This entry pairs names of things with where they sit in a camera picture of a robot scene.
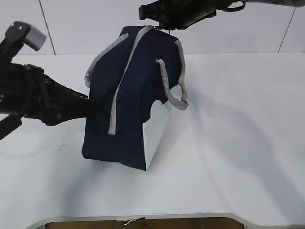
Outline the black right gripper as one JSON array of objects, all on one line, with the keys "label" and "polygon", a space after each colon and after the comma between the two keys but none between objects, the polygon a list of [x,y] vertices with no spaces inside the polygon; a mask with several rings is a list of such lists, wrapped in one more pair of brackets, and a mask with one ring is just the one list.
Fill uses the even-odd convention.
[{"label": "black right gripper", "polygon": [[158,22],[160,30],[185,30],[189,26],[216,15],[211,0],[157,0],[139,7],[139,19]]}]

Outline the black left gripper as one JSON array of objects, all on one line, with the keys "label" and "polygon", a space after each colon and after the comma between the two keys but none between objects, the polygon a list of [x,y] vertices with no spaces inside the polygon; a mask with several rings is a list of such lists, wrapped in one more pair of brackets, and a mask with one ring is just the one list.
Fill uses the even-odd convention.
[{"label": "black left gripper", "polygon": [[22,118],[38,119],[48,126],[86,118],[95,112],[95,102],[85,94],[70,89],[49,76],[38,66],[14,64],[26,81],[25,101],[14,115],[14,125]]}]

